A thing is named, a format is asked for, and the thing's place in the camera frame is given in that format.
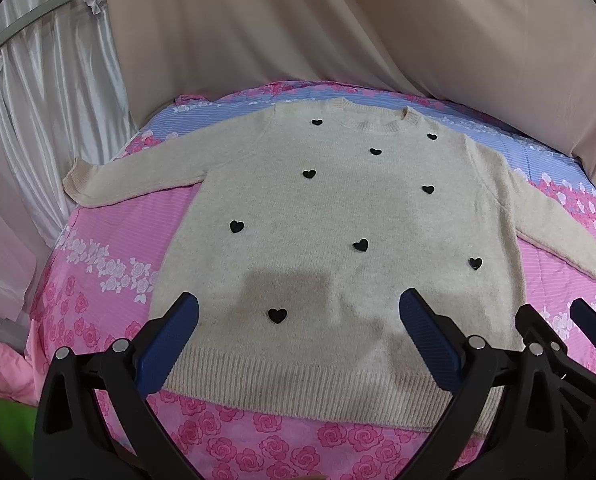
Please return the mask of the beige heart-pattern knit sweater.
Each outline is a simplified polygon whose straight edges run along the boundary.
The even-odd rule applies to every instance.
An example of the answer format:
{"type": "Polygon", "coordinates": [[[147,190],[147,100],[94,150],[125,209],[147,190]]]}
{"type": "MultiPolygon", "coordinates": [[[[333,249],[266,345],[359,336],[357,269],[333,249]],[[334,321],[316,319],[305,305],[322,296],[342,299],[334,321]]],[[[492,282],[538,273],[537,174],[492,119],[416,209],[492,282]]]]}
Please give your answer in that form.
{"type": "Polygon", "coordinates": [[[277,104],[64,181],[80,206],[194,184],[150,300],[199,323],[164,385],[230,408],[427,429],[439,389],[400,322],[417,290],[518,348],[521,240],[596,280],[596,238],[492,148],[412,108],[277,104]]]}

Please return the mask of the green object on floor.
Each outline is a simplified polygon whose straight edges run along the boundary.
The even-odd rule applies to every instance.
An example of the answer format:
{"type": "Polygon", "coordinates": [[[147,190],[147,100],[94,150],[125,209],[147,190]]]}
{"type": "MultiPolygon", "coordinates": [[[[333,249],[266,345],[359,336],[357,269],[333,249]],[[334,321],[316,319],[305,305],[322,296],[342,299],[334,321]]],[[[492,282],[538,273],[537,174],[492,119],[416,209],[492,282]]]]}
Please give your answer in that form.
{"type": "Polygon", "coordinates": [[[0,399],[0,443],[28,476],[32,474],[37,411],[35,406],[0,399]]]}

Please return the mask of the pink cloth beside bed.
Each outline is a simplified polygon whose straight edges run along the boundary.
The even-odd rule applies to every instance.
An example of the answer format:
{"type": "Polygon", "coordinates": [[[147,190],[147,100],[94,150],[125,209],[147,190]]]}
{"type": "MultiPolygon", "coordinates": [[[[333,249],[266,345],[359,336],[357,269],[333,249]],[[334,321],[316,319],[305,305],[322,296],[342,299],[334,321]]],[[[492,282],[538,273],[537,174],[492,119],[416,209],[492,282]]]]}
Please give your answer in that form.
{"type": "Polygon", "coordinates": [[[23,354],[0,342],[0,399],[37,406],[48,361],[43,350],[28,342],[23,354]]]}

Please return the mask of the beige curtain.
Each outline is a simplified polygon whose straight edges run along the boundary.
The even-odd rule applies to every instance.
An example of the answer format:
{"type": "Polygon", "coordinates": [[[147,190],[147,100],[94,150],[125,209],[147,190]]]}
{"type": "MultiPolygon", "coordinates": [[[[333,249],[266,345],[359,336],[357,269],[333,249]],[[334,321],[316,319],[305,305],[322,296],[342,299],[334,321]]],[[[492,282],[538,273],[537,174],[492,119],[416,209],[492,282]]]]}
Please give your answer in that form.
{"type": "Polygon", "coordinates": [[[449,100],[578,159],[596,184],[594,0],[108,0],[138,122],[183,93],[285,79],[449,100]]]}

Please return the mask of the white satin curtain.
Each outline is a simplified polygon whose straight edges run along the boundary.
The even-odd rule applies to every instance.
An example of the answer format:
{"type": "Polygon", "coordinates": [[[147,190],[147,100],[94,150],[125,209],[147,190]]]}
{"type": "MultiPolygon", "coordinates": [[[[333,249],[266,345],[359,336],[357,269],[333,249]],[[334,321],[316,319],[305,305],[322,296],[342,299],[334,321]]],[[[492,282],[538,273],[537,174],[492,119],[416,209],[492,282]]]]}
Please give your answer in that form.
{"type": "Polygon", "coordinates": [[[0,2],[0,342],[25,345],[72,162],[107,162],[134,133],[106,0],[0,2]]]}

